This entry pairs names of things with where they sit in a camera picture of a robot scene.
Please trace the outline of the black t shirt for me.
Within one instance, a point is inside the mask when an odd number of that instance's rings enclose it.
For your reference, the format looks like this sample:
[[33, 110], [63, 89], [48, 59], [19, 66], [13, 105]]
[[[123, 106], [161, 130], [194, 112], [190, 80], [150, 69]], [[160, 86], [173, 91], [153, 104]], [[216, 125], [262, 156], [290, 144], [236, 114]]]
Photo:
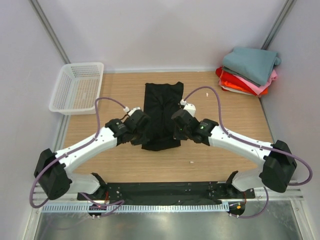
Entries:
[[184, 93], [184, 84], [146, 83], [143, 111], [150, 117], [150, 127], [146, 133], [148, 142], [143, 150], [163, 151], [181, 146], [181, 141], [174, 138], [175, 123], [172, 115], [180, 109], [179, 104]]

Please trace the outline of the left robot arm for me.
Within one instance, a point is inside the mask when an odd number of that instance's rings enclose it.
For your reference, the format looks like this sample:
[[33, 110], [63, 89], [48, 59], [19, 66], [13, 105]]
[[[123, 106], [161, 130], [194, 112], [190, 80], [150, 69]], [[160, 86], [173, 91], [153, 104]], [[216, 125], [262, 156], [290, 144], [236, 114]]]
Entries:
[[65, 194], [86, 194], [101, 200], [107, 192], [107, 184], [97, 174], [78, 174], [74, 171], [83, 163], [106, 150], [121, 144], [141, 145], [146, 136], [151, 118], [140, 108], [129, 111], [127, 118], [110, 120], [86, 139], [65, 149], [52, 152], [44, 150], [39, 157], [34, 176], [49, 200]]

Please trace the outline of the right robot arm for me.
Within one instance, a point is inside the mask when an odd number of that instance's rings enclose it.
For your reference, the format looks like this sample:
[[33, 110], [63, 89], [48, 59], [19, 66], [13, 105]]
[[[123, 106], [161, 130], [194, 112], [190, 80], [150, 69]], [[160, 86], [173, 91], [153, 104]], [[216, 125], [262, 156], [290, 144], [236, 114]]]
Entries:
[[238, 154], [256, 164], [256, 168], [234, 171], [227, 179], [225, 192], [237, 198], [243, 192], [259, 187], [284, 193], [297, 168], [288, 145], [278, 140], [276, 143], [261, 142], [228, 129], [217, 122], [205, 118], [198, 121], [187, 110], [179, 109], [171, 119], [176, 125], [176, 136], [191, 140], [196, 144], [222, 148]]

